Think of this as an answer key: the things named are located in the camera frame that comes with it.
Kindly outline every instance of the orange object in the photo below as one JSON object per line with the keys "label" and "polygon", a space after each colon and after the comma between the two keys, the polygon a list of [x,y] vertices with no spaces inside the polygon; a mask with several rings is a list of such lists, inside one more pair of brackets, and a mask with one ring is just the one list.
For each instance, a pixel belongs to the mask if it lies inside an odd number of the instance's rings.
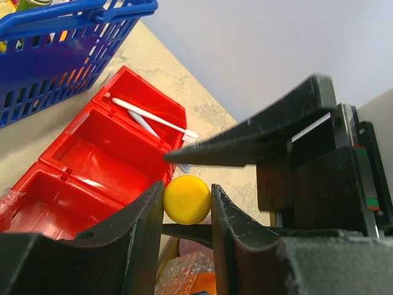
{"label": "orange object", "polygon": [[217,295],[216,274],[214,272],[203,272],[196,276],[191,287],[191,294],[207,292],[209,295]]}
{"label": "orange object", "polygon": [[193,282],[195,281],[195,279],[196,279],[195,274],[190,273],[190,275],[187,277],[187,280],[184,282],[183,288],[176,295],[189,295],[190,289],[192,288],[192,285],[193,285]]}

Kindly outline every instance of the red box compartment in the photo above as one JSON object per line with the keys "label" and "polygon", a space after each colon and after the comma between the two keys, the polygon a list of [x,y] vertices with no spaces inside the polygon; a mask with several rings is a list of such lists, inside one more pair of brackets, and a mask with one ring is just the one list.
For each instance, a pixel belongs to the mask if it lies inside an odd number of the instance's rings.
{"label": "red box compartment", "polygon": [[121,208],[66,173],[35,163],[0,201],[0,228],[73,239]]}
{"label": "red box compartment", "polygon": [[39,160],[125,206],[153,182],[169,183],[167,151],[163,141],[90,102]]}
{"label": "red box compartment", "polygon": [[[160,140],[153,134],[141,127],[130,116],[126,109],[117,106],[112,102],[116,97],[131,103],[145,111],[154,114],[180,128],[187,129],[185,109],[168,96],[158,91],[142,77],[132,72],[126,66],[122,66],[110,81],[94,96],[93,101],[109,112],[121,118],[146,137],[159,142]],[[161,123],[145,118],[146,122],[153,128],[162,141],[168,144],[171,150],[179,149],[183,145],[183,133],[167,127]]]}

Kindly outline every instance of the blue plastic basket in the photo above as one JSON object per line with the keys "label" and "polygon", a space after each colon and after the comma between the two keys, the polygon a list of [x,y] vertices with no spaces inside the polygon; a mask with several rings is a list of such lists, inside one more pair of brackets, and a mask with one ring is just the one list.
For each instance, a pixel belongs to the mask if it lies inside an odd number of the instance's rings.
{"label": "blue plastic basket", "polygon": [[158,7],[156,0],[105,3],[75,0],[0,20],[0,41],[7,42],[0,128],[89,89],[139,18]]}

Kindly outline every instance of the screw hole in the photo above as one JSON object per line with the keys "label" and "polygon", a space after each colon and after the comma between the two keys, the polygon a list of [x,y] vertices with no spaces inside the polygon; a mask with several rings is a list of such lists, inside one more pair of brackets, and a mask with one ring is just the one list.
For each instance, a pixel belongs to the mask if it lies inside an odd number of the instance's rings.
{"label": "screw hole", "polygon": [[353,181],[350,181],[346,184],[345,190],[348,194],[354,194],[356,192],[356,185]]}
{"label": "screw hole", "polygon": [[78,238],[91,238],[94,237],[94,232],[91,230],[86,230],[78,234]]}
{"label": "screw hole", "polygon": [[343,124],[343,119],[342,118],[336,118],[333,122],[334,128],[340,128],[341,125]]}

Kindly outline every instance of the yellow ball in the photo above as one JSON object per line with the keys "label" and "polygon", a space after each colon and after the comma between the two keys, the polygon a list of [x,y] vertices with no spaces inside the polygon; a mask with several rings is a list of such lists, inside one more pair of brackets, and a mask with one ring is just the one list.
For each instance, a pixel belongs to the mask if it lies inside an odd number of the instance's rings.
{"label": "yellow ball", "polygon": [[195,176],[184,175],[172,180],[164,192],[164,209],[176,223],[189,226],[209,214],[209,187]]}

